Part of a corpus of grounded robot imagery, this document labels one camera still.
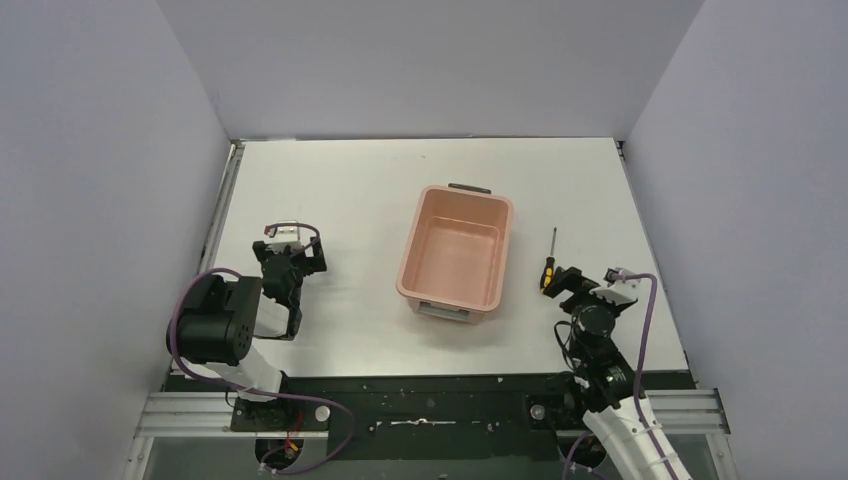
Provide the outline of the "yellow black handled screwdriver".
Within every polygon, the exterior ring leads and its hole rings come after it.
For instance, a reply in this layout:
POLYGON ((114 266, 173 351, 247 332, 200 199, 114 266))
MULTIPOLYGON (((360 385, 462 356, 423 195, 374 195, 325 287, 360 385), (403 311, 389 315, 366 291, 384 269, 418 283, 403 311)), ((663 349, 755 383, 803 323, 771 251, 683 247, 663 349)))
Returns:
POLYGON ((556 248, 556 239, 557 239, 558 228, 554 227, 552 229, 551 242, 549 254, 545 259, 545 265, 540 276, 539 280, 539 289, 541 292, 544 292, 547 287, 552 283, 554 272, 556 268, 556 260, 555 260, 555 248, 556 248))

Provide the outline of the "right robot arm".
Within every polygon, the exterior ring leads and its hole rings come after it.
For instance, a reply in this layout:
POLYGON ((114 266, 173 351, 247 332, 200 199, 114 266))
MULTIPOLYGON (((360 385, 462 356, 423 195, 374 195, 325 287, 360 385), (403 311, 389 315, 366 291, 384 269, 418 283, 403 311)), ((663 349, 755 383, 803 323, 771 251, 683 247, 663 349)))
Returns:
POLYGON ((547 268, 540 282, 548 298, 568 292, 560 304, 567 319, 554 335, 577 386, 575 405, 586 427, 565 455, 564 469, 575 466, 580 444, 594 437, 625 479, 688 479, 691 474, 658 421, 643 374, 659 281, 651 273, 611 268, 603 282, 586 277, 577 267, 547 268), (639 301, 642 281, 649 290, 641 327, 637 361, 630 364, 612 338, 622 312, 639 301))

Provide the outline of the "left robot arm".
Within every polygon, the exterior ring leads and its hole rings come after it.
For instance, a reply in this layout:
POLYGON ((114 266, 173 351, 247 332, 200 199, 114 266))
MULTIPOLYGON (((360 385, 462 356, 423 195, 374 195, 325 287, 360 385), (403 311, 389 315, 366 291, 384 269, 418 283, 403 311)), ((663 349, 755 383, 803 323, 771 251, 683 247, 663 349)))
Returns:
POLYGON ((285 374, 253 346, 255 339, 292 341, 300 330, 304 279, 325 272, 321 239, 297 236, 255 241, 258 276, 227 281, 223 268, 204 273, 190 286, 166 334, 167 349, 180 360, 213 371, 214 383, 257 404, 256 415, 271 429, 292 423, 296 403, 283 394, 285 374))

